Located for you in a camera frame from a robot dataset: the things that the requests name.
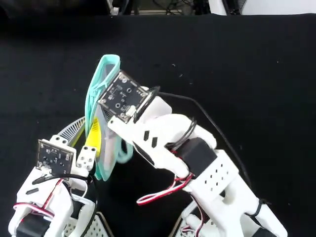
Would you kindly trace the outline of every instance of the yellow clip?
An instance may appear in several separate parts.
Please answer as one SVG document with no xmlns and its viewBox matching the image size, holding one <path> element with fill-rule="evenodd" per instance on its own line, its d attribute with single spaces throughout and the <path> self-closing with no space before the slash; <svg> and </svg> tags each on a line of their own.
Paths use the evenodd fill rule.
<svg viewBox="0 0 316 237">
<path fill-rule="evenodd" d="M 85 141 L 86 146 L 96 147 L 97 157 L 100 156 L 101 150 L 101 128 L 97 118 L 93 120 L 92 127 L 89 131 L 87 140 Z"/>
</svg>

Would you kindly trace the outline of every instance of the wire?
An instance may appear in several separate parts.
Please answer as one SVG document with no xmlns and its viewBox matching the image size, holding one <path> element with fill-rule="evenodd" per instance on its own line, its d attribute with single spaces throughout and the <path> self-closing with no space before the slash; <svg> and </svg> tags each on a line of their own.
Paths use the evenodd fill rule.
<svg viewBox="0 0 316 237">
<path fill-rule="evenodd" d="M 198 237 L 202 227 L 203 227 L 203 224 L 204 224 L 204 215 L 203 215 L 203 212 L 202 212 L 202 208 L 200 206 L 200 204 L 198 203 L 198 201 L 196 200 L 196 198 L 194 196 L 192 196 L 192 199 L 197 203 L 197 207 L 198 207 L 198 210 L 199 210 L 199 213 L 201 215 L 201 223 L 200 225 L 198 226 L 198 228 L 196 229 L 196 233 L 195 233 L 195 237 Z"/>
<path fill-rule="evenodd" d="M 197 125 L 196 119 L 192 118 L 192 122 L 191 122 L 188 130 L 182 135 L 182 137 L 179 138 L 179 140 L 176 142 L 166 144 L 166 147 L 171 150 L 177 146 L 182 145 L 190 137 L 190 135 L 193 133 L 196 125 Z"/>
<path fill-rule="evenodd" d="M 84 193 L 83 193 L 82 196 L 79 197 L 79 198 L 74 197 L 73 194 L 72 194 L 72 192 L 71 192 L 72 189 L 70 189 L 70 195 L 71 195 L 71 198 L 72 198 L 73 200 L 75 200 L 75 201 L 80 201 L 81 199 L 83 199 L 83 198 L 85 197 L 85 195 L 86 195 L 87 192 L 88 192 L 88 184 L 87 184 L 87 182 L 84 182 L 84 186 L 85 186 Z"/>
<path fill-rule="evenodd" d="M 82 235 L 80 237 L 84 237 L 87 234 L 87 232 L 90 229 L 90 226 L 91 226 L 91 224 L 92 224 L 92 222 L 94 220 L 95 214 L 97 213 L 97 208 L 98 208 L 99 192 L 98 192 L 98 188 L 97 188 L 97 185 L 96 185 L 96 179 L 95 179 L 94 175 L 91 175 L 91 179 L 92 179 L 92 183 L 94 185 L 95 192 L 96 192 L 95 206 L 94 206 L 93 214 L 92 214 L 87 226 L 85 227 L 85 229 L 82 232 Z"/>
<path fill-rule="evenodd" d="M 63 181 L 62 179 L 58 180 L 58 182 L 56 183 L 55 187 L 53 188 L 53 190 L 52 190 L 51 193 L 49 194 L 48 198 L 46 199 L 44 205 L 42 206 L 43 209 L 46 208 L 46 206 L 48 205 L 48 202 L 51 200 L 51 198 L 52 198 L 52 196 L 53 196 L 53 193 L 54 193 L 56 187 L 57 187 L 62 181 Z"/>
<path fill-rule="evenodd" d="M 32 182 L 32 184 L 41 184 L 43 182 L 46 182 L 48 180 L 52 180 L 52 179 L 66 179 L 66 178 L 73 178 L 73 179 L 81 179 L 86 181 L 87 178 L 83 177 L 81 175 L 77 175 L 77 174 L 53 174 L 50 176 L 42 176 L 40 178 L 37 178 L 36 180 L 34 180 Z"/>
<path fill-rule="evenodd" d="M 166 96 L 166 97 L 173 97 L 173 98 L 178 98 L 178 99 L 182 99 L 182 100 L 189 100 L 193 103 L 195 103 L 195 105 L 202 111 L 202 113 L 206 116 L 206 118 L 211 122 L 211 124 L 214 126 L 214 128 L 216 129 L 216 131 L 219 133 L 219 135 L 222 137 L 222 139 L 224 140 L 225 144 L 227 145 L 228 149 L 230 150 L 230 152 L 232 153 L 232 155 L 235 157 L 236 161 L 238 162 L 241 171 L 243 173 L 243 176 L 245 178 L 245 181 L 247 183 L 247 185 L 249 186 L 249 188 L 251 189 L 251 181 L 248 175 L 248 172 L 246 170 L 245 165 L 243 164 L 243 162 L 241 161 L 241 158 L 239 157 L 239 155 L 237 154 L 237 152 L 234 150 L 234 148 L 232 147 L 232 145 L 230 144 L 230 142 L 228 141 L 228 139 L 226 138 L 226 136 L 224 135 L 224 133 L 222 132 L 222 130 L 217 126 L 217 124 L 215 123 L 215 121 L 210 117 L 210 115 L 208 115 L 208 113 L 206 112 L 206 110 L 202 107 L 202 105 L 200 105 L 195 99 L 191 98 L 191 97 L 187 97 L 187 96 L 183 96 L 183 95 L 176 95 L 176 94 L 172 94 L 172 93 L 166 93 L 166 92 L 159 92 L 158 95 L 161 96 Z"/>
<path fill-rule="evenodd" d="M 16 204 L 14 204 L 13 209 L 16 210 L 17 207 L 19 206 L 26 206 L 30 209 L 32 209 L 33 211 L 36 211 L 38 213 L 44 214 L 45 216 L 53 219 L 54 218 L 54 214 L 50 211 L 47 211 L 39 206 L 36 206 L 34 204 L 28 203 L 28 202 L 17 202 Z"/>
<path fill-rule="evenodd" d="M 164 197 L 166 195 L 169 195 L 169 194 L 172 194 L 176 191 L 179 191 L 181 189 L 183 189 L 185 186 L 187 186 L 187 184 L 189 183 L 189 181 L 192 179 L 193 177 L 193 174 L 190 173 L 189 176 L 186 178 L 186 179 L 182 179 L 183 183 L 178 185 L 178 186 L 175 186 L 176 182 L 178 181 L 177 179 L 174 179 L 173 181 L 173 184 L 167 188 L 166 190 L 163 190 L 163 191 L 160 191 L 160 192 L 157 192 L 157 193 L 154 193 L 154 194 L 148 194 L 148 195 L 145 195 L 143 197 L 141 197 L 140 199 L 138 199 L 136 201 L 136 203 L 141 206 L 141 205 L 145 205 L 145 204 L 148 204 L 152 201 L 155 201 L 161 197 Z"/>
</svg>

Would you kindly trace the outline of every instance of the circuit board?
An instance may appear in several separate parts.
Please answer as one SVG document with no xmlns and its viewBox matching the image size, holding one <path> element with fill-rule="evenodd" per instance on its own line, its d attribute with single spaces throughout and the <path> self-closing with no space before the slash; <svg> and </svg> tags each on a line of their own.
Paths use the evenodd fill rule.
<svg viewBox="0 0 316 237">
<path fill-rule="evenodd" d="M 98 103 L 104 110 L 128 123 L 148 95 L 136 81 L 120 71 Z"/>
<path fill-rule="evenodd" d="M 51 174 L 70 174 L 74 153 L 61 147 L 39 140 L 37 168 L 45 167 Z"/>
</svg>

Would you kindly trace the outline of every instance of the black fabric surface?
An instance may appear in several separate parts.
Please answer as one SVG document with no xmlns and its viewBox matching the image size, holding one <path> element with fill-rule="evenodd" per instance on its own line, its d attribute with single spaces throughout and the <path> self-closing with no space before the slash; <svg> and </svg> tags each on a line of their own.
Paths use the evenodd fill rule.
<svg viewBox="0 0 316 237">
<path fill-rule="evenodd" d="M 289 236 L 314 236 L 315 15 L 36 19 L 0 29 L 1 236 L 34 166 L 37 139 L 84 114 L 88 84 L 107 53 L 120 55 L 121 68 L 141 84 L 197 99 Z M 166 101 L 213 131 L 194 105 Z M 113 233 L 167 236 L 188 195 L 142 207 L 135 201 L 171 180 L 138 155 L 117 164 L 99 185 Z"/>
</svg>

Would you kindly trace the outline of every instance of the white mounting plate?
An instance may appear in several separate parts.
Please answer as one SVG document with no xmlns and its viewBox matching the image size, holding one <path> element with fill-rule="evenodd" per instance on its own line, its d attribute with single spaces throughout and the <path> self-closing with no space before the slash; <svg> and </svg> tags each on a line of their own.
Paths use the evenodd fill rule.
<svg viewBox="0 0 316 237">
<path fill-rule="evenodd" d="M 76 227 L 76 224 L 77 219 L 70 218 L 64 230 L 64 235 L 66 237 L 72 233 Z M 98 215 L 95 215 L 93 222 L 84 237 L 109 237 Z"/>
</svg>

